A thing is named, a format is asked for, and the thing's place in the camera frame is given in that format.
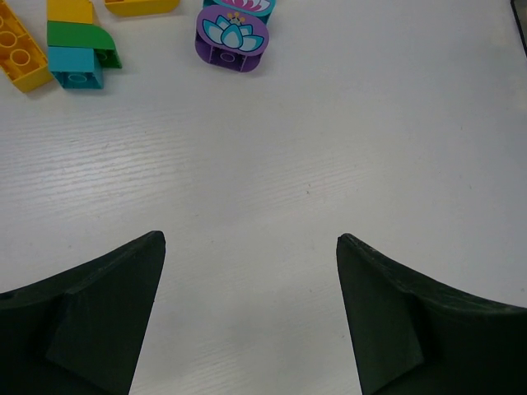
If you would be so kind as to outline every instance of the lotus flower print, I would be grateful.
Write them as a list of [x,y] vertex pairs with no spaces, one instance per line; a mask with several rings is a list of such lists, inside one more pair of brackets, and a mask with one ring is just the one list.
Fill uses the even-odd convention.
[[271,7],[269,0],[222,0],[222,2],[249,12],[262,12]]
[[253,35],[252,25],[242,25],[245,18],[240,17],[239,12],[224,16],[218,16],[216,23],[207,19],[203,20],[203,29],[209,39],[216,44],[225,45],[231,49],[238,49],[242,52],[253,52],[260,48],[264,43],[264,38]]

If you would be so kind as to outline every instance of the blue lotus print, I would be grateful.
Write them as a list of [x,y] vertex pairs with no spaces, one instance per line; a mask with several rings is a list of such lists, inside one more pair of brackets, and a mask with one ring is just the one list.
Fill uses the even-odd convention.
[[253,52],[262,46],[264,38],[253,35],[252,25],[242,25],[245,18],[240,17],[239,12],[235,12],[234,16],[232,14],[227,14],[227,16],[230,20],[220,15],[216,23],[207,19],[203,20],[203,29],[209,39],[216,44],[242,52]]

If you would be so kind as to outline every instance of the green lego brick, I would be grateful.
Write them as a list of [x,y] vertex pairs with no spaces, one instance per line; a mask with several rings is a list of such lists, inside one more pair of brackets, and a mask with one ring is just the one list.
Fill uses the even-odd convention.
[[48,21],[48,46],[94,49],[102,67],[122,68],[114,39],[99,26]]

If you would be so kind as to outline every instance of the yellow lego brick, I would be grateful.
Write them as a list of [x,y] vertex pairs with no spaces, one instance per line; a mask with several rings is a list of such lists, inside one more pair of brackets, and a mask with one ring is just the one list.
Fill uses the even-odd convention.
[[119,16],[162,14],[179,4],[180,0],[105,0],[106,8]]
[[48,0],[48,21],[99,25],[90,0]]
[[0,67],[22,92],[53,80],[48,59],[3,0],[0,0]]

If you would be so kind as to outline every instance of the pink lotus print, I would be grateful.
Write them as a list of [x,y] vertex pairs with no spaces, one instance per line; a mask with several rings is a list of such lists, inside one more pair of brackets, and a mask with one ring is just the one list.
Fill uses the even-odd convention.
[[262,12],[271,7],[269,0],[222,0],[222,2],[249,12]]

